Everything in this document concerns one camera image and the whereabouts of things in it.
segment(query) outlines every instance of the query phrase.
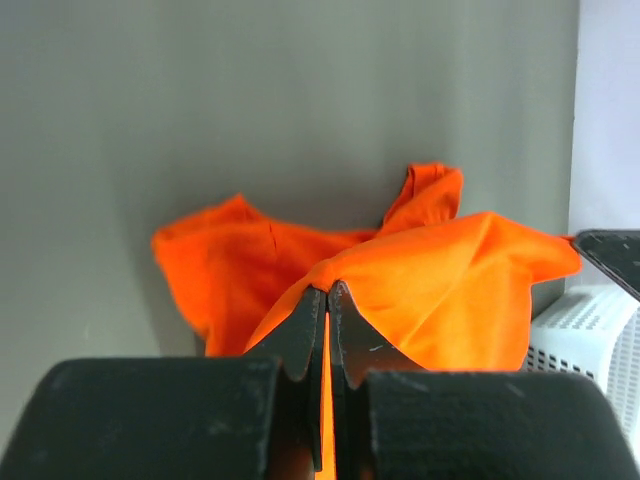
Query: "white basket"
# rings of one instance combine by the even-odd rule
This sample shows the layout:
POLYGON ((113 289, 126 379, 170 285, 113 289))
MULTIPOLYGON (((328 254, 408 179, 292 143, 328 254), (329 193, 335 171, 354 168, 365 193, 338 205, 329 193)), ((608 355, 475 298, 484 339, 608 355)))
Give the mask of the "white basket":
POLYGON ((640 459, 638 302, 616 285, 572 287, 531 325, 526 370, 571 372, 607 396, 640 459))

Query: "orange fabric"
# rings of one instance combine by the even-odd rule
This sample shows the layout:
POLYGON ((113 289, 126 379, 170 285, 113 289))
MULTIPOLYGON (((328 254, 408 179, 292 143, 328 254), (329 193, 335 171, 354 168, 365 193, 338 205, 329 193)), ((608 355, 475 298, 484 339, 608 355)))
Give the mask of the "orange fabric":
POLYGON ((516 370, 531 285, 578 272, 580 257, 566 238, 494 213, 455 219, 462 184, 458 169, 410 166, 377 231, 287 224, 236 196, 162 228, 153 249, 208 355, 243 353, 308 285, 327 291, 343 280, 360 313, 423 367, 516 370))

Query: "perforated basket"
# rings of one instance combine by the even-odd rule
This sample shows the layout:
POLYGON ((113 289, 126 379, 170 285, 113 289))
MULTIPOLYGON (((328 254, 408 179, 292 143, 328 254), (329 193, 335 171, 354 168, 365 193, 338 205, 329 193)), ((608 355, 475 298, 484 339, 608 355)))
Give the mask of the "perforated basket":
POLYGON ((531 326, 527 370, 584 375, 616 412, 640 459, 640 317, 638 302, 616 285, 576 286, 531 326))

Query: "orange cloth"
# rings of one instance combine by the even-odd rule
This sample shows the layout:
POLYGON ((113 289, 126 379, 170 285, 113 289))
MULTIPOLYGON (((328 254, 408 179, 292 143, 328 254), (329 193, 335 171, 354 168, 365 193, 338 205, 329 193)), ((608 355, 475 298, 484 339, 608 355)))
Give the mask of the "orange cloth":
POLYGON ((208 355, 243 353, 308 285, 343 280, 363 317, 419 365, 517 370, 531 285, 578 272, 580 257, 567 239, 494 213, 455 219, 462 184, 458 169, 410 166, 377 231, 278 222, 236 196, 160 229, 153 249, 208 355))

